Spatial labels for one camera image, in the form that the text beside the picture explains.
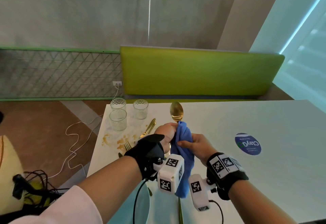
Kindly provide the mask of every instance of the hand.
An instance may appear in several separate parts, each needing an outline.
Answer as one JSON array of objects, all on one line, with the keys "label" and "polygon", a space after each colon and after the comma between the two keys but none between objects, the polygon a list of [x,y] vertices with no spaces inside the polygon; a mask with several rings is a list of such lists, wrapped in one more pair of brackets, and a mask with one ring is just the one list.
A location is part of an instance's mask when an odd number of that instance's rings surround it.
[{"label": "hand", "polygon": [[161,144],[164,150],[164,153],[169,152],[170,150],[170,141],[174,137],[174,133],[177,131],[177,123],[166,123],[157,127],[155,134],[165,135],[164,139],[161,140]]},{"label": "hand", "polygon": [[217,152],[210,144],[209,140],[202,134],[191,134],[193,142],[178,141],[177,144],[182,148],[189,148],[194,155],[206,166],[210,156]]}]

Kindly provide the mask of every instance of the blue cloth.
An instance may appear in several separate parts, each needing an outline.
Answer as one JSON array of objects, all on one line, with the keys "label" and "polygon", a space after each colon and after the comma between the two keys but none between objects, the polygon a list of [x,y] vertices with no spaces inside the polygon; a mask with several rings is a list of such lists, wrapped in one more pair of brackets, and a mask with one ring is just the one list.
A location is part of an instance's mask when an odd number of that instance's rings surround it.
[{"label": "blue cloth", "polygon": [[171,141],[171,153],[181,155],[185,159],[185,171],[178,186],[176,196],[180,198],[186,198],[189,192],[188,179],[191,174],[191,170],[195,164],[195,156],[193,152],[188,148],[181,148],[177,145],[178,141],[192,142],[191,131],[187,127],[185,122],[179,121],[177,132],[175,133],[175,139]]}]

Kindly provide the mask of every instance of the green cushion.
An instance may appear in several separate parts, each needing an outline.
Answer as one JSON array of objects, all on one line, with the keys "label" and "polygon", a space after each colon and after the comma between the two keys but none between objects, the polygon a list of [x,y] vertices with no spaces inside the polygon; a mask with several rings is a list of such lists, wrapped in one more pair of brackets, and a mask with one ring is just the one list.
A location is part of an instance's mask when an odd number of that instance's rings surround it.
[{"label": "green cushion", "polygon": [[[149,103],[172,103],[178,101],[180,103],[187,102],[223,102],[223,101],[256,101],[257,99],[145,99]],[[133,104],[136,99],[126,99],[127,104]]]},{"label": "green cushion", "polygon": [[121,46],[125,94],[263,95],[284,56]]}]

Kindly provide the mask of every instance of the white sleeve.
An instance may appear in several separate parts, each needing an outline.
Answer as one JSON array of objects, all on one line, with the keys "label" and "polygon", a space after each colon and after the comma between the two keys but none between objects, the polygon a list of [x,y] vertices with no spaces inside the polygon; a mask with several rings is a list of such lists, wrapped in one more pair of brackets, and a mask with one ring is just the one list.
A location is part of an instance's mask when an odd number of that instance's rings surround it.
[{"label": "white sleeve", "polygon": [[92,199],[73,186],[39,216],[24,216],[10,224],[103,224]]}]

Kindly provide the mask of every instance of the spoon bowl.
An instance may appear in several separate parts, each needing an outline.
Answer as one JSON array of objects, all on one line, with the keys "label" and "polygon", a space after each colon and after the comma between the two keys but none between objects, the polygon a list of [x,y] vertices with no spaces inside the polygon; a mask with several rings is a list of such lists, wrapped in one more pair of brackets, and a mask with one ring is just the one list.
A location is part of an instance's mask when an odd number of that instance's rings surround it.
[{"label": "spoon bowl", "polygon": [[177,101],[173,102],[170,106],[170,114],[174,121],[181,121],[183,118],[183,108]]}]

